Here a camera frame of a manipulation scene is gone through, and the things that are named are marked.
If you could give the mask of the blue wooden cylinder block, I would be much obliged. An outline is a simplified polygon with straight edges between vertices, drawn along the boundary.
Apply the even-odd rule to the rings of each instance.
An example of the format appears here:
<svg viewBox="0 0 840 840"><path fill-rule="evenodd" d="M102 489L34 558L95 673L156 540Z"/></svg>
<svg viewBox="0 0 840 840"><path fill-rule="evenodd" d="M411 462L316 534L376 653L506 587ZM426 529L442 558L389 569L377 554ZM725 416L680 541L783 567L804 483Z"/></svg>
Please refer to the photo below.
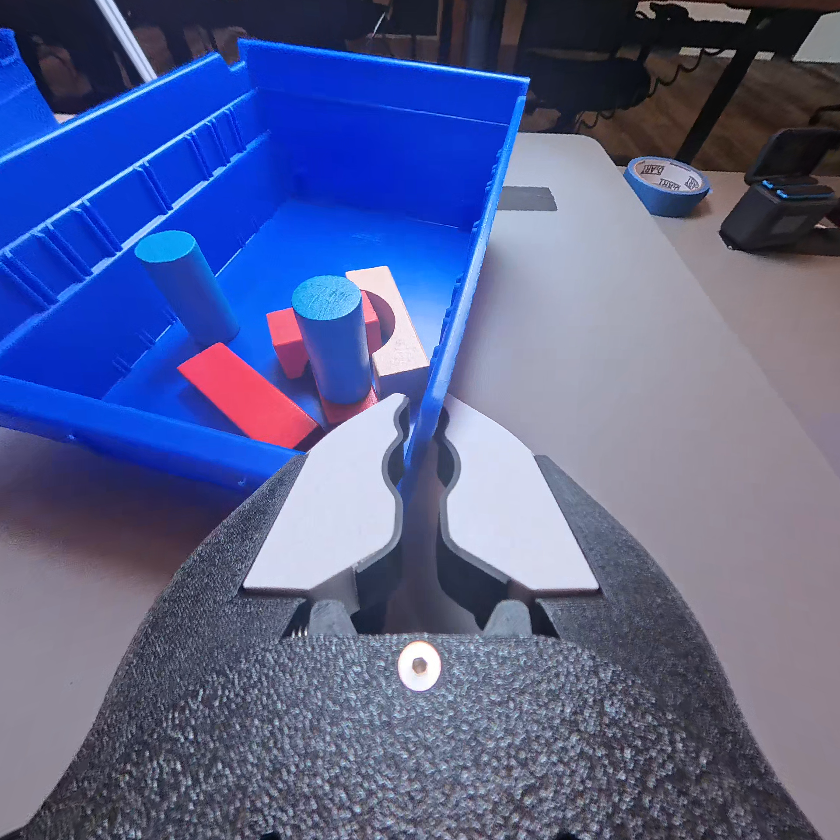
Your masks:
<svg viewBox="0 0 840 840"><path fill-rule="evenodd" d="M147 235L134 254L198 345L229 343L238 336L235 314L191 234L165 230Z"/></svg>
<svg viewBox="0 0 840 840"><path fill-rule="evenodd" d="M372 383L361 290L344 276L314 276L292 292L291 307L320 395L340 405L365 399Z"/></svg>

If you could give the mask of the black office chair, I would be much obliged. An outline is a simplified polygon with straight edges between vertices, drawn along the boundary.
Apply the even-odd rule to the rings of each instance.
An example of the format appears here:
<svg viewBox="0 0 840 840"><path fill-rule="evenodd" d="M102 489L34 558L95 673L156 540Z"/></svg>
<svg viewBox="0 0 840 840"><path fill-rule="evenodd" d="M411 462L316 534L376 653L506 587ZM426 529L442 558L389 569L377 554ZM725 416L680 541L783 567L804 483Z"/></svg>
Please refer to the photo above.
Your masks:
<svg viewBox="0 0 840 840"><path fill-rule="evenodd" d="M571 133L585 112L614 112L645 101L652 85L648 50L618 56L637 2L529 1L516 72L530 79L533 107L559 113L554 130Z"/></svg>

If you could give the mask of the black battery charger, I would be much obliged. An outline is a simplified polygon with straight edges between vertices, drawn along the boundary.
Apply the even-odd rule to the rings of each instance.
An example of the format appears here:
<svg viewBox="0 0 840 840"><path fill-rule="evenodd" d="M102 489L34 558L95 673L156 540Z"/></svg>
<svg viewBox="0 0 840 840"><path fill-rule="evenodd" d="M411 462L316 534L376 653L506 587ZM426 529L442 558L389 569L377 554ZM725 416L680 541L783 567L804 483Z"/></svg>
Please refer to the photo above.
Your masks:
<svg viewBox="0 0 840 840"><path fill-rule="evenodd" d="M732 249L760 252L800 243L823 219L838 217L838 194L813 175L839 147L838 129L783 129L769 138L744 175L748 186L721 223Z"/></svg>

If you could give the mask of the black tape strip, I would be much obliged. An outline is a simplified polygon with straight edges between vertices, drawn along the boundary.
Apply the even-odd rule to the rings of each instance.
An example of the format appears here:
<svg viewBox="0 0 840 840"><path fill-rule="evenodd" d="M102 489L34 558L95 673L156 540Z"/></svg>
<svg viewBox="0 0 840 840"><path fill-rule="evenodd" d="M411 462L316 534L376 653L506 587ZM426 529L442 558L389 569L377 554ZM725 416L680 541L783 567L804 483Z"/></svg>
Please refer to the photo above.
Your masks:
<svg viewBox="0 0 840 840"><path fill-rule="evenodd" d="M497 210L500 212L556 212L557 203L547 186L505 185Z"/></svg>

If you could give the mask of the blue plastic bin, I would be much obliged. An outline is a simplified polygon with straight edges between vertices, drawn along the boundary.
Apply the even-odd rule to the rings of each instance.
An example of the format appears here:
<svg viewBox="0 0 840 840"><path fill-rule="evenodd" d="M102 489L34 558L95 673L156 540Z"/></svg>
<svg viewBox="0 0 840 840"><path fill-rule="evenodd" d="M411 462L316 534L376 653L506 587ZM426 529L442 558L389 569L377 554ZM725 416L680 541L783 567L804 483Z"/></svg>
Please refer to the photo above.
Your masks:
<svg viewBox="0 0 840 840"><path fill-rule="evenodd" d="M179 367L203 348L135 254L192 235L230 353L326 424L267 314L304 280L387 267L429 372L410 498L455 371L524 107L518 77L244 40L2 153L2 429L253 492L300 451L243 431Z"/></svg>
<svg viewBox="0 0 840 840"><path fill-rule="evenodd" d="M18 49L14 32L1 30L1 155L36 142L59 127Z"/></svg>

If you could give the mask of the red arch block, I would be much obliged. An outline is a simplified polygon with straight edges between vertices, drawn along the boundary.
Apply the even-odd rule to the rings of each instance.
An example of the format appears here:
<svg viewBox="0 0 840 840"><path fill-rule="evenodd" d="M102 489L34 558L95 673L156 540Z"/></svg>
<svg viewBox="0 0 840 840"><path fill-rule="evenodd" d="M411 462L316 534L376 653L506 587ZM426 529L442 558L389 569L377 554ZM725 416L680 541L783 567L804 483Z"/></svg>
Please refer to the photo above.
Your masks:
<svg viewBox="0 0 840 840"><path fill-rule="evenodd" d="M361 296L367 345L369 353L373 354L382 347L382 329L368 293L362 290ZM290 380L301 378L307 369L309 357L294 310L287 308L269 312L266 320L271 342L284 375Z"/></svg>

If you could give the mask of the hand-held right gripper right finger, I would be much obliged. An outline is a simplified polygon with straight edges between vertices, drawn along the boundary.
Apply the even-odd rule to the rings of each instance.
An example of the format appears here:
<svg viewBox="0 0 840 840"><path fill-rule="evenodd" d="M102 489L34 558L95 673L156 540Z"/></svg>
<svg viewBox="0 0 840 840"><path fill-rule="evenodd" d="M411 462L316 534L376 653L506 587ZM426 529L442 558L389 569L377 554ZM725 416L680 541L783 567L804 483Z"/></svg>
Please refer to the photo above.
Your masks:
<svg viewBox="0 0 840 840"><path fill-rule="evenodd" d="M444 593L485 627L501 602L595 595L600 585L534 453L448 395L437 431L436 569Z"/></svg>

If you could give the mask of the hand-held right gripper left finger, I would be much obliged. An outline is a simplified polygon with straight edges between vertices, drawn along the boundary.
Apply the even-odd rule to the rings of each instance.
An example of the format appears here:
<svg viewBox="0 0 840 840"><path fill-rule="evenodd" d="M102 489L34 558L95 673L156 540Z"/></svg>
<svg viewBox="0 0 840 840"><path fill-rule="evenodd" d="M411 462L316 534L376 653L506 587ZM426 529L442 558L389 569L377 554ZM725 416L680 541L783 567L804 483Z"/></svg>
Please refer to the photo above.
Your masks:
<svg viewBox="0 0 840 840"><path fill-rule="evenodd" d="M403 570L400 482L410 400L387 396L309 451L243 589L384 610Z"/></svg>

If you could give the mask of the blue tape roll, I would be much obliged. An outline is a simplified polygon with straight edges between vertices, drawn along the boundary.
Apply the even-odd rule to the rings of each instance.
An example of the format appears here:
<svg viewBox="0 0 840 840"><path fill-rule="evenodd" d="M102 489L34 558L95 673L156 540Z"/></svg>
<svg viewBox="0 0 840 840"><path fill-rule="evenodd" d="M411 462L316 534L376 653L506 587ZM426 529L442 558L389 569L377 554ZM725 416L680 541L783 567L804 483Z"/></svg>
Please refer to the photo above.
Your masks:
<svg viewBox="0 0 840 840"><path fill-rule="evenodd" d="M624 178L648 212L657 217L687 217L711 190L700 171L661 156L630 160Z"/></svg>

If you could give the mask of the natural wooden arch block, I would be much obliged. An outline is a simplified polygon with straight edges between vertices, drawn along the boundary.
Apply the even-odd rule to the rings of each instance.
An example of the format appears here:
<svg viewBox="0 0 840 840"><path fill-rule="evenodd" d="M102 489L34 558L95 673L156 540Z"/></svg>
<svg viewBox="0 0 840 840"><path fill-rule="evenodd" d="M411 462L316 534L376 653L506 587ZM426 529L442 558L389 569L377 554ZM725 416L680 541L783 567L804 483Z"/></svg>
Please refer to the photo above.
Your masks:
<svg viewBox="0 0 840 840"><path fill-rule="evenodd" d="M389 333L380 349L371 352L378 397L402 393L411 401L420 402L427 387L429 360L390 269L352 269L345 276L367 293L381 330Z"/></svg>

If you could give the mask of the wooden table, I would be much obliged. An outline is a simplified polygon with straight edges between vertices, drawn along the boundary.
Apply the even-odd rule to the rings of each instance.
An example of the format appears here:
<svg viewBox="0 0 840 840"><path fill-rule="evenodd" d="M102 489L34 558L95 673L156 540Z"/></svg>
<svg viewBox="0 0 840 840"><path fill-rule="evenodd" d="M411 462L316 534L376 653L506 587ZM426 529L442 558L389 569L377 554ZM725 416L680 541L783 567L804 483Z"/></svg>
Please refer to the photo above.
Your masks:
<svg viewBox="0 0 840 840"><path fill-rule="evenodd" d="M732 49L734 55L730 58L679 150L675 153L677 161L686 164L691 164L697 157L759 54L759 32L770 27L779 15L788 13L811 15L814 17L812 24L815 25L820 17L839 11L838 1L703 1L702 3L748 10L749 16L746 23L741 24L743 30L740 40L722 47L724 50Z"/></svg>

